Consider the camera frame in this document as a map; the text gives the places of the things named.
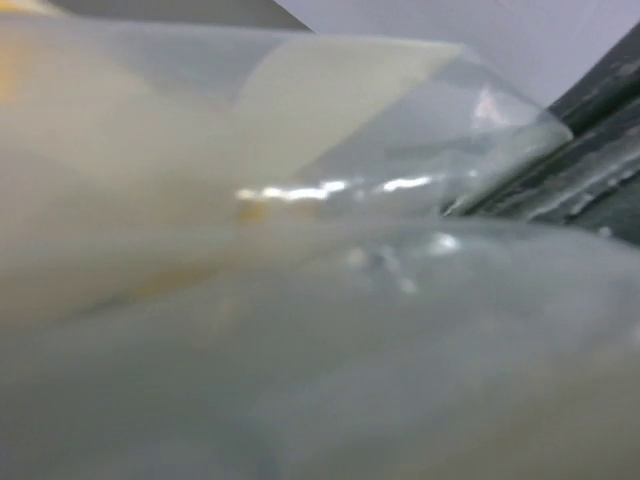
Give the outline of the polka dot zip bag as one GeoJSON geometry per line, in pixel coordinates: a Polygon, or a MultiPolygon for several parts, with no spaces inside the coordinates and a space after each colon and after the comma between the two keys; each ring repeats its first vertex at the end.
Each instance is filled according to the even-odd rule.
{"type": "Polygon", "coordinates": [[[457,214],[571,139],[457,43],[3,2],[2,477],[637,478],[637,249],[457,214]]]}

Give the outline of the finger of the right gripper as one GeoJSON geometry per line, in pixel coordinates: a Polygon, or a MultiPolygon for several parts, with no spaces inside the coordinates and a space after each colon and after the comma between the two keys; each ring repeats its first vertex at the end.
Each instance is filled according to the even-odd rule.
{"type": "Polygon", "coordinates": [[[567,169],[521,193],[503,190],[458,216],[571,226],[639,243],[639,151],[601,155],[580,172],[567,169]]]}
{"type": "Polygon", "coordinates": [[[639,95],[639,23],[619,40],[550,111],[575,137],[639,95]]]}

